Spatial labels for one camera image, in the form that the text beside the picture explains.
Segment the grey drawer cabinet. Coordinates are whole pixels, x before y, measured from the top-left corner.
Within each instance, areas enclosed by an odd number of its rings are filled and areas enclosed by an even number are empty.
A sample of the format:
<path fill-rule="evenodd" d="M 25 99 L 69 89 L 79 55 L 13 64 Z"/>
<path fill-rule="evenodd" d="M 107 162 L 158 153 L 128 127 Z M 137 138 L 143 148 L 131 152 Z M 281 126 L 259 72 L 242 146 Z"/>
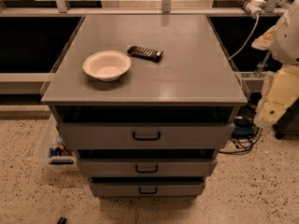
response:
<path fill-rule="evenodd" d="M 157 49 L 157 62 L 133 59 L 119 79 L 103 82 L 82 65 L 104 50 Z M 208 19 L 200 15 L 90 15 L 44 97 L 61 123 L 233 123 L 247 101 Z M 220 148 L 80 149 L 82 159 L 211 159 Z M 207 177 L 88 177 L 91 183 L 206 182 Z"/>

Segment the white paper bowl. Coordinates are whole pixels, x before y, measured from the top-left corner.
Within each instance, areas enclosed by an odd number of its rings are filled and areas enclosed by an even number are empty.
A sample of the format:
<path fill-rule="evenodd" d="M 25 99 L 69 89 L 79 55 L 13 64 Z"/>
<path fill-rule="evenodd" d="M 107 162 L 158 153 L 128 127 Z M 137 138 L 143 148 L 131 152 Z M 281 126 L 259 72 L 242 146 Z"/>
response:
<path fill-rule="evenodd" d="M 116 50 L 94 53 L 83 63 L 83 71 L 101 81 L 113 81 L 125 74 L 131 67 L 130 58 Z"/>

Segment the black snack bar wrapper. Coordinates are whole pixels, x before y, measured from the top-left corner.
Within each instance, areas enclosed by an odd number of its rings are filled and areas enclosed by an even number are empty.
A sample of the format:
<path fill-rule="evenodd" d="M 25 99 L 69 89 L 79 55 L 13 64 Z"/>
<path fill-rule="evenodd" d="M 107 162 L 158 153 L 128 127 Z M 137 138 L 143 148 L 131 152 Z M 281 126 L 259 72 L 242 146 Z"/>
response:
<path fill-rule="evenodd" d="M 163 52 L 155 49 L 147 49 L 139 46 L 131 46 L 127 53 L 133 57 L 147 61 L 159 62 L 163 57 Z"/>

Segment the grey top drawer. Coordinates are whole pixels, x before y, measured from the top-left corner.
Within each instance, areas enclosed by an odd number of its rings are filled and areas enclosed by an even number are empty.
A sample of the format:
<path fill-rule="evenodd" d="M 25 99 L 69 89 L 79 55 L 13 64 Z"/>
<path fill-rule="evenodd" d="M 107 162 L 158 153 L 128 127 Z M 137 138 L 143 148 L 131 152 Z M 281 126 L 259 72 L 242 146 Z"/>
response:
<path fill-rule="evenodd" d="M 59 134 L 70 149 L 222 148 L 233 123 L 61 123 Z"/>

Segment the clear plastic storage box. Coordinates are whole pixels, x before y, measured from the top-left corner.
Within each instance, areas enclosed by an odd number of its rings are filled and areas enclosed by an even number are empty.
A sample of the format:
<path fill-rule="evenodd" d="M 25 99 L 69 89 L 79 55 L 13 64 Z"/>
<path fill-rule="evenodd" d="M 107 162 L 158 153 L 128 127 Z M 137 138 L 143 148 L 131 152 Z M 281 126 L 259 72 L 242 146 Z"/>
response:
<path fill-rule="evenodd" d="M 77 158 L 69 151 L 64 140 L 57 131 L 57 122 L 50 116 L 46 128 L 37 143 L 33 160 L 43 164 L 53 172 L 75 172 L 78 170 L 76 165 Z"/>

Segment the small black floor object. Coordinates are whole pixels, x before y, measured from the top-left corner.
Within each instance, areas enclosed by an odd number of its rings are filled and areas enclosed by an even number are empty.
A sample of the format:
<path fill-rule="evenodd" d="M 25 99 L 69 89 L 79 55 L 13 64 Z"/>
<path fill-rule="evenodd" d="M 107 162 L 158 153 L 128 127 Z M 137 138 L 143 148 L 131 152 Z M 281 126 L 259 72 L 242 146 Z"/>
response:
<path fill-rule="evenodd" d="M 66 224 L 67 218 L 66 217 L 60 217 L 57 224 Z"/>

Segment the blue box on floor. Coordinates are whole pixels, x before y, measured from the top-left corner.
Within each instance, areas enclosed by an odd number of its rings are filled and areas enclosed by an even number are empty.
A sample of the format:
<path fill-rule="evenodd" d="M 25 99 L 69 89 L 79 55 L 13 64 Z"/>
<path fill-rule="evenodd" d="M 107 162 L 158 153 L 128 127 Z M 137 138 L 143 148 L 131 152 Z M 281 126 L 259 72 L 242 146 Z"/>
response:
<path fill-rule="evenodd" d="M 249 119 L 236 118 L 234 120 L 234 125 L 235 129 L 232 133 L 233 138 L 248 138 L 255 134 L 253 123 Z"/>

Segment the dark cabinet at right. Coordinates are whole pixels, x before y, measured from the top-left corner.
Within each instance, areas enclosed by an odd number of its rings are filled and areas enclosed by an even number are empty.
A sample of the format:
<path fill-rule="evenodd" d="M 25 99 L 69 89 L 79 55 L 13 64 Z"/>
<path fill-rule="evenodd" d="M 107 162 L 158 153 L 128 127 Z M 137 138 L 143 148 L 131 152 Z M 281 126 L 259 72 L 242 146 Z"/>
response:
<path fill-rule="evenodd" d="M 282 139 L 286 134 L 299 134 L 299 99 L 287 109 L 274 128 L 276 139 Z"/>

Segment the diagonal metal rod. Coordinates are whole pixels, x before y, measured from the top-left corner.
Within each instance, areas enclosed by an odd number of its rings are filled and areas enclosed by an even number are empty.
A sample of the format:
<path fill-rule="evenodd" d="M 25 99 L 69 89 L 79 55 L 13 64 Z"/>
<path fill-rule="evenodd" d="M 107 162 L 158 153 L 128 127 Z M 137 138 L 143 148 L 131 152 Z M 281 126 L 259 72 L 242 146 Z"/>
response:
<path fill-rule="evenodd" d="M 265 57 L 263 58 L 263 61 L 261 63 L 257 64 L 257 67 L 255 69 L 255 71 L 252 73 L 253 77 L 259 77 L 263 71 L 263 69 L 266 67 L 266 62 L 270 57 L 271 52 L 268 51 L 265 55 Z"/>

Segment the white power strip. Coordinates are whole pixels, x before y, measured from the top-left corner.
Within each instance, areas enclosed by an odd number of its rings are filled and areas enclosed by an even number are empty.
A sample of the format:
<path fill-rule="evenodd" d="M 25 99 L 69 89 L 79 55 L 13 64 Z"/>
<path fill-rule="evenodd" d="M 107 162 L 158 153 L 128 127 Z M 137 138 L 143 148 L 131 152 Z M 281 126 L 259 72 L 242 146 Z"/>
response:
<path fill-rule="evenodd" d="M 263 12 L 262 5 L 264 4 L 264 0 L 237 0 L 237 2 L 252 17 Z"/>

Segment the grey middle drawer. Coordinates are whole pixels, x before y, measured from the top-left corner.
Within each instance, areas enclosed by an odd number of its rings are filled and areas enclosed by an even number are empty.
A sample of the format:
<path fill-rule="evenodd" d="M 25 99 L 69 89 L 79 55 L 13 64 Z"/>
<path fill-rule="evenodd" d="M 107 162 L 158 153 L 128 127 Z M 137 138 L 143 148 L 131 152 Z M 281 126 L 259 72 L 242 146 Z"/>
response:
<path fill-rule="evenodd" d="M 217 165 L 211 159 L 82 159 L 87 177 L 196 177 L 210 176 Z"/>

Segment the grey drawer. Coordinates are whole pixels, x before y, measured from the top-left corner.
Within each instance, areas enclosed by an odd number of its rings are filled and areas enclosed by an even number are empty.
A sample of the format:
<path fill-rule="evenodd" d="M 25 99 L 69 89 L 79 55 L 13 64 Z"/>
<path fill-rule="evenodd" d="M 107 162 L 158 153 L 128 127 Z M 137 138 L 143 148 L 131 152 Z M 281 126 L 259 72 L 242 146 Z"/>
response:
<path fill-rule="evenodd" d="M 59 134 L 70 149 L 222 148 L 233 123 L 61 123 Z"/>
<path fill-rule="evenodd" d="M 205 187 L 204 182 L 91 183 L 90 185 L 96 197 L 198 196 Z"/>
<path fill-rule="evenodd" d="M 87 177 L 196 177 L 210 176 L 217 165 L 211 159 L 82 159 Z"/>

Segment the grey bottom drawer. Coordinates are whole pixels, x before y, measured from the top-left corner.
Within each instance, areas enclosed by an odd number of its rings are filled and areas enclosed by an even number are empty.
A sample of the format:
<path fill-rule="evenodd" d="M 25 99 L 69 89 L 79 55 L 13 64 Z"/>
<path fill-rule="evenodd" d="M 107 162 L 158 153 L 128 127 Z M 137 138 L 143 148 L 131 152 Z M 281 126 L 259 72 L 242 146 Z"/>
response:
<path fill-rule="evenodd" d="M 205 187 L 204 182 L 91 183 L 90 185 L 96 197 L 198 196 Z"/>

